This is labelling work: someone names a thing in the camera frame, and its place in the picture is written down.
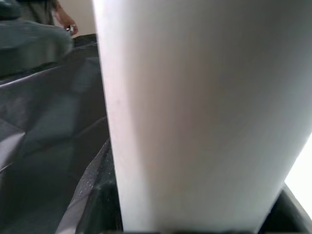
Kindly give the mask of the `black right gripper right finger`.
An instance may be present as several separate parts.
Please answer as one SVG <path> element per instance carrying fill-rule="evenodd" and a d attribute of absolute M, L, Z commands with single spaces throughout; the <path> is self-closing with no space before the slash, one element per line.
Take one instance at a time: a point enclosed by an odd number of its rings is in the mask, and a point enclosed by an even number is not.
<path fill-rule="evenodd" d="M 295 198 L 290 188 L 284 184 L 273 205 L 269 209 L 259 234 L 310 234 L 312 219 Z"/>

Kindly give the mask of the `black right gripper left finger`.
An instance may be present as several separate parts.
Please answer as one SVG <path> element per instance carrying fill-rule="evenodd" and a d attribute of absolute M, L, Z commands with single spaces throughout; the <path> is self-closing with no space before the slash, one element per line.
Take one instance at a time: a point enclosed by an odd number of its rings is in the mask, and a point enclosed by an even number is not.
<path fill-rule="evenodd" d="M 123 231 L 111 143 L 107 140 L 86 168 L 59 225 L 59 234 Z"/>

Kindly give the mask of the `person bare hand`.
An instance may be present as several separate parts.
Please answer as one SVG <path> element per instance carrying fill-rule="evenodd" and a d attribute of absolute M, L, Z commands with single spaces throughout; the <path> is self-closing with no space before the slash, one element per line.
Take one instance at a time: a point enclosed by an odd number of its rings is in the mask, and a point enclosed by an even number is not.
<path fill-rule="evenodd" d="M 76 22 L 65 12 L 58 0 L 54 3 L 54 14 L 60 25 L 65 30 L 68 30 L 71 36 L 78 33 L 78 26 Z"/>

